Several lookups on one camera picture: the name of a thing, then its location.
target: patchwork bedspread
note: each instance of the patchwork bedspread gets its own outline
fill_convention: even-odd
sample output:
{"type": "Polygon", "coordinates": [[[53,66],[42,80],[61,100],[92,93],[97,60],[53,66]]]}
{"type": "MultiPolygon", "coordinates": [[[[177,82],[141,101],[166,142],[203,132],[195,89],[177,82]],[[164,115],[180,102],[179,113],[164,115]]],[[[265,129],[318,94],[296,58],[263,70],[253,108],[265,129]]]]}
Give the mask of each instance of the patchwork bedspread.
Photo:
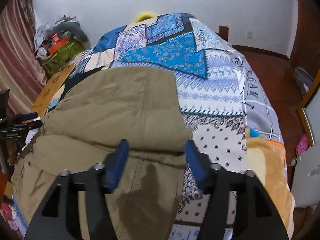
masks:
{"type": "MultiPolygon", "coordinates": [[[[212,162],[234,172],[246,170],[246,126],[283,142],[276,113],[244,56],[190,14],[162,15],[112,30],[71,63],[76,68],[50,109],[84,73],[129,65],[155,67],[175,74],[186,126],[199,151],[212,162]]],[[[209,197],[197,189],[187,165],[170,240],[196,239],[209,197]]],[[[229,225],[235,207],[236,194],[230,192],[229,225]]],[[[231,236],[232,228],[226,228],[225,239],[231,236]]]]}

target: bed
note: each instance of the bed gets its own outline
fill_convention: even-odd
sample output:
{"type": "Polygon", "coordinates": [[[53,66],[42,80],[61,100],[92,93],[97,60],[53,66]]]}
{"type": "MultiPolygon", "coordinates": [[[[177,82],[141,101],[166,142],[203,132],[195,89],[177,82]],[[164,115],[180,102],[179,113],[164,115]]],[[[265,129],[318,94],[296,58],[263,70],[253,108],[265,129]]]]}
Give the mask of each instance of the bed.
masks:
{"type": "MultiPolygon", "coordinates": [[[[56,85],[51,91],[44,88],[46,91],[39,97],[54,93],[46,107],[52,111],[70,89],[97,72],[122,66],[172,71],[176,78],[181,114],[186,127],[193,131],[193,140],[199,151],[230,171],[244,173],[249,167],[260,170],[262,165],[265,174],[271,173],[271,170],[278,174],[276,178],[263,175],[264,179],[260,179],[291,237],[294,199],[286,184],[285,150],[278,119],[247,60],[226,40],[227,27],[221,26],[217,34],[190,14],[167,14],[123,26],[102,36],[94,48],[78,54],[69,63],[67,74],[57,76],[60,77],[59,82],[62,80],[64,84],[61,87],[56,85]],[[265,144],[268,150],[276,153],[273,163],[265,161],[266,155],[262,155],[263,164],[261,159],[255,159],[259,155],[255,153],[258,146],[256,141],[250,141],[254,132],[258,136],[255,140],[263,141],[259,145],[265,144]],[[275,149],[271,149],[268,142],[272,142],[275,149]],[[250,150],[250,156],[247,145],[255,145],[250,150]],[[275,185],[280,185],[280,191],[271,193],[277,188],[275,185]],[[289,204],[280,211],[283,202],[289,204]]],[[[58,83],[59,78],[52,79],[51,83],[58,83]]],[[[196,239],[209,197],[197,189],[187,165],[182,199],[170,240],[196,239]]],[[[19,203],[15,203],[18,216],[23,221],[19,203]]],[[[232,237],[235,214],[236,192],[230,192],[227,221],[230,227],[225,230],[225,239],[232,237]]]]}

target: striped curtain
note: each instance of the striped curtain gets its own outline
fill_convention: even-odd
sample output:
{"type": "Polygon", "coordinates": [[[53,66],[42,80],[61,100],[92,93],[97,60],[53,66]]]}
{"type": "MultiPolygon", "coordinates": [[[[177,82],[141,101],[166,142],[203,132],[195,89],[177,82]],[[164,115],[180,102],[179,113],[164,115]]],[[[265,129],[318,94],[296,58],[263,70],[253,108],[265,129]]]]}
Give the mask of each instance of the striped curtain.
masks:
{"type": "Polygon", "coordinates": [[[10,89],[9,114],[28,113],[47,80],[34,34],[32,0],[10,0],[0,15],[0,90],[10,89]]]}

